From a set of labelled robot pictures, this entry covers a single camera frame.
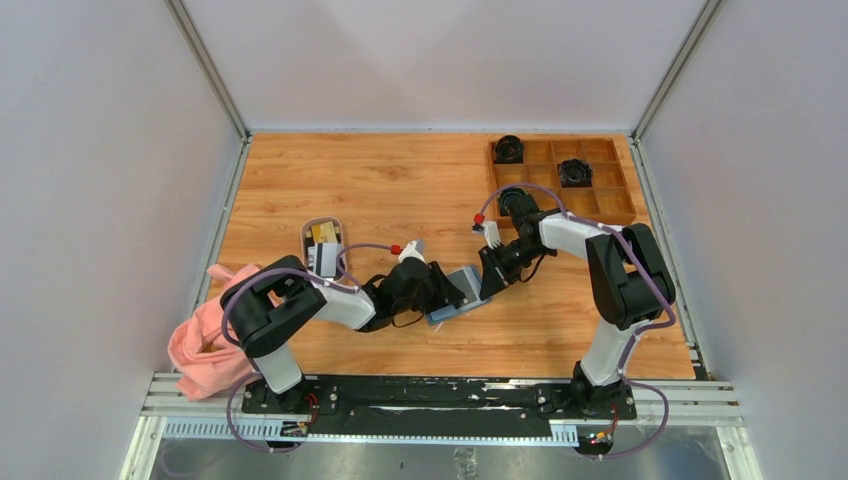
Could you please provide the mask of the blue leather card holder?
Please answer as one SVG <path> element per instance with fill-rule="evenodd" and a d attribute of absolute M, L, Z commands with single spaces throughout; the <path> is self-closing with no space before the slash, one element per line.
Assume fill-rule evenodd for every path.
<path fill-rule="evenodd" d="M 480 297 L 482 276 L 476 266 L 463 266 L 448 274 L 447 279 L 463 293 L 464 298 L 457 306 L 449 304 L 427 314 L 426 321 L 429 326 L 440 326 L 491 302 L 490 299 Z"/>

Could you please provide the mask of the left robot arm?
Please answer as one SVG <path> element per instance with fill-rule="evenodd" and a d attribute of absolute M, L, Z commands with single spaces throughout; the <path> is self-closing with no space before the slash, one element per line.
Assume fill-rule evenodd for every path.
<path fill-rule="evenodd" d="M 345 286 L 313 274 L 289 255 L 230 287 L 220 306 L 222 326 L 232 329 L 233 342 L 261 375 L 268 400 L 293 413 L 304 405 L 307 389 L 289 341 L 308 322 L 371 333 L 400 314 L 428 315 L 466 300 L 435 261 L 406 258 L 361 286 Z"/>

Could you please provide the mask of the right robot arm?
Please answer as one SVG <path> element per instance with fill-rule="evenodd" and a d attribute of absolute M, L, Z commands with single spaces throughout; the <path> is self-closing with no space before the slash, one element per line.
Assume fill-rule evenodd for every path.
<path fill-rule="evenodd" d="M 479 295 L 495 296 L 519 282 L 535 260 L 559 252 L 586 261 L 600 321 L 588 351 L 575 364 L 566 404 L 584 417 L 596 417 L 623 396 L 627 365 L 642 334 L 675 323 L 675 286 L 650 227 L 593 221 L 562 202 L 542 211 L 530 193 L 533 188 L 508 185 L 487 200 L 499 201 L 509 213 L 518 234 L 510 243 L 502 241 L 497 223 L 483 211 L 475 214 L 472 229 L 486 242 L 479 251 Z"/>

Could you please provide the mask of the gold VIP card in tray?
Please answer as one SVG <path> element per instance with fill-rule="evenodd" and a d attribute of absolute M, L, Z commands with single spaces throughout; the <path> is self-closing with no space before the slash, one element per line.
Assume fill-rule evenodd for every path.
<path fill-rule="evenodd" d="M 316 244 L 320 243 L 340 243 L 339 229 L 332 221 L 321 222 L 310 227 L 312 239 Z"/>

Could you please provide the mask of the black rosette top left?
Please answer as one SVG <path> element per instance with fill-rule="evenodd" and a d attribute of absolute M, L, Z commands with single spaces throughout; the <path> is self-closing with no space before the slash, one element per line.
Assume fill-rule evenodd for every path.
<path fill-rule="evenodd" d="M 515 135 L 505 135 L 499 138 L 492 147 L 493 163 L 522 164 L 524 162 L 524 143 Z"/>

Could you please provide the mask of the black rosette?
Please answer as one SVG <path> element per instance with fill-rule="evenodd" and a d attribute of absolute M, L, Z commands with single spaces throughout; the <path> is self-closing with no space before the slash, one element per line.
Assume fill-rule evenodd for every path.
<path fill-rule="evenodd" d="M 558 165 L 557 170 L 562 188 L 592 186 L 594 172 L 592 167 L 584 160 L 579 158 L 564 160 Z"/>
<path fill-rule="evenodd" d="M 492 147 L 493 163 L 522 164 L 524 162 L 524 143 L 515 135 L 505 135 L 499 138 Z"/>

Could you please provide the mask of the black rosette middle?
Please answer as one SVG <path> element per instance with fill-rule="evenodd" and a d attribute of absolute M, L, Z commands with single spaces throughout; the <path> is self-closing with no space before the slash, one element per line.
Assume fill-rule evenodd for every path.
<path fill-rule="evenodd" d="M 562 188 L 592 186 L 594 172 L 592 167 L 584 160 L 579 158 L 564 160 L 558 165 L 557 170 Z"/>

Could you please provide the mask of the wooden compartment tray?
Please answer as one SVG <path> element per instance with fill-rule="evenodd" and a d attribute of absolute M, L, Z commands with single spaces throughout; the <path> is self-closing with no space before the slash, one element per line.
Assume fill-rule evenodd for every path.
<path fill-rule="evenodd" d="M 572 213 L 627 225 L 637 209 L 625 174 L 624 150 L 612 137 L 504 135 L 487 146 L 488 183 L 496 194 L 484 211 L 502 229 L 506 202 L 530 194 L 541 210 L 562 203 Z"/>

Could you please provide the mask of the pink cloth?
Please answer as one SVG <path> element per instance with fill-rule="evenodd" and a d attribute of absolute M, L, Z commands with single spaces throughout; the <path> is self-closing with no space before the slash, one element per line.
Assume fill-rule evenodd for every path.
<path fill-rule="evenodd" d="M 258 375 L 241 348 L 233 344 L 233 328 L 222 329 L 222 296 L 218 293 L 200 304 L 168 342 L 168 356 L 181 374 L 177 389 L 191 402 L 229 391 L 241 380 Z"/>

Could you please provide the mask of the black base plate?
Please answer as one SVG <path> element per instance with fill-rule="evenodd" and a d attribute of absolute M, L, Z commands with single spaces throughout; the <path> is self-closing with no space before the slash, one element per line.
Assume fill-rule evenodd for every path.
<path fill-rule="evenodd" d="M 309 375 L 285 395 L 262 380 L 246 388 L 245 414 L 304 414 L 311 434 L 443 438 L 548 436 L 554 420 L 599 421 L 637 416 L 632 390 L 617 387 L 576 400 L 569 380 Z"/>

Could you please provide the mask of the aluminium frame rail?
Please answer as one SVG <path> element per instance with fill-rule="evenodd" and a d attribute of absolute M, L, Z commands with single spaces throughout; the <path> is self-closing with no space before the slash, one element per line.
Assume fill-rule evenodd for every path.
<path fill-rule="evenodd" d="M 253 380 L 192 401 L 177 376 L 158 373 L 142 412 L 169 437 L 269 442 L 578 446 L 633 426 L 740 427 L 733 387 L 647 381 L 596 406 L 577 406 L 565 379 L 309 375 L 285 393 Z"/>

